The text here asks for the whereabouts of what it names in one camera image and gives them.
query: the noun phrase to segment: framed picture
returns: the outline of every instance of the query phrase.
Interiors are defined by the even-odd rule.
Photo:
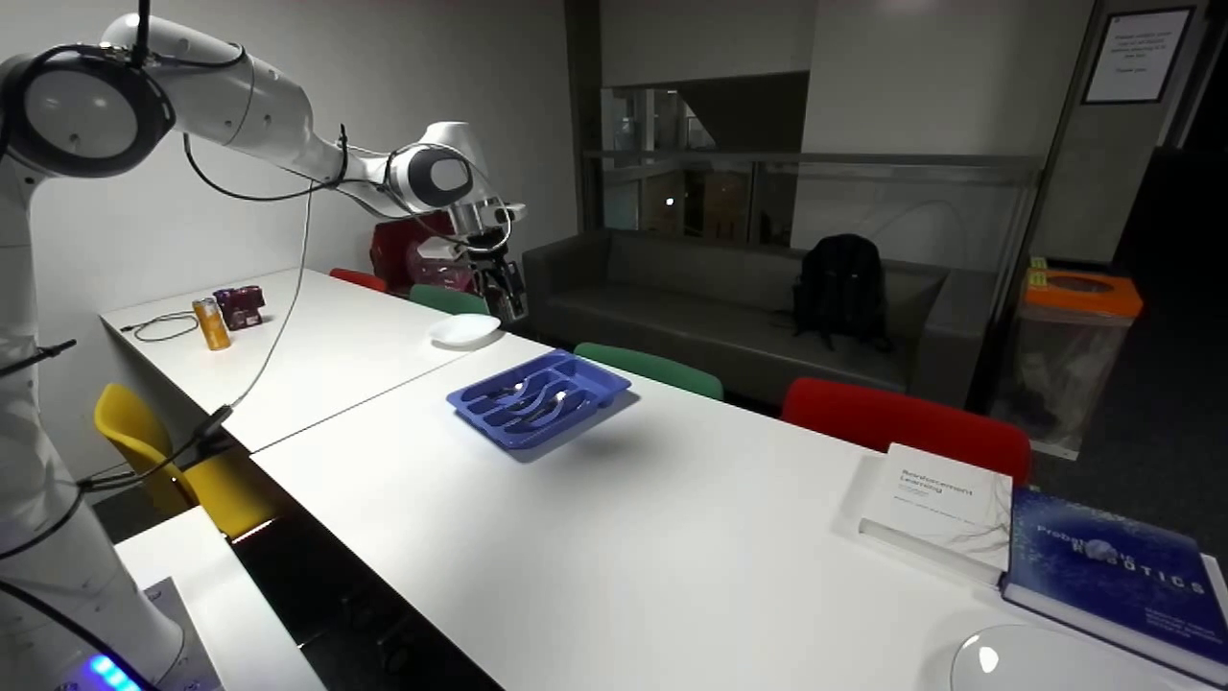
[[[1110,15],[1081,103],[1160,103],[1195,7]]]

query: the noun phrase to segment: white paper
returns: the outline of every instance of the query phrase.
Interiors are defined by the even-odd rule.
[[[865,529],[889,529],[921,543],[1004,573],[1012,478],[951,458],[889,446]]]
[[[1181,46],[1190,12],[1146,12],[1110,17],[1098,72],[1091,78],[1091,103],[1160,99],[1171,61]]]

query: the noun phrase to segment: blue plastic tray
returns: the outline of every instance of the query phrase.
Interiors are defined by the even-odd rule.
[[[571,353],[545,353],[448,396],[456,415],[503,449],[537,449],[603,415],[628,380]]]

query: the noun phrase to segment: blue book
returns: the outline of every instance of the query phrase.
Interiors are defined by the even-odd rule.
[[[1228,684],[1226,575],[1185,534],[1017,491],[1002,593],[1185,674]]]

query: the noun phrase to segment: robotic arm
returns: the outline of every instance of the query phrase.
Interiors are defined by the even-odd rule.
[[[28,199],[46,177],[114,177],[145,162],[173,131],[241,148],[302,177],[302,190],[340,190],[371,214],[448,212],[454,246],[471,264],[493,309],[522,319],[522,276],[505,262],[522,203],[503,203],[463,121],[435,121],[403,148],[361,154],[323,140],[298,84],[241,46],[192,28],[124,15],[104,46],[59,46],[0,65],[0,254],[28,254]],[[30,257],[0,272],[0,678],[88,688],[97,643],[67,634],[12,586],[42,593],[132,658],[132,674],[166,678],[182,628],[124,573],[81,484],[51,449],[30,369],[4,369],[36,341]]]
[[[526,207],[488,189],[467,121],[430,121],[417,140],[388,154],[358,154],[344,125],[339,140],[323,140],[294,79],[241,46],[156,15],[114,17],[104,46],[9,61],[0,92],[0,156],[9,148],[39,181],[126,172],[182,125],[188,154],[192,138],[218,140],[302,177],[302,190],[340,190],[379,217],[448,212],[456,254],[493,309],[503,321],[526,316],[522,276],[505,262]]]

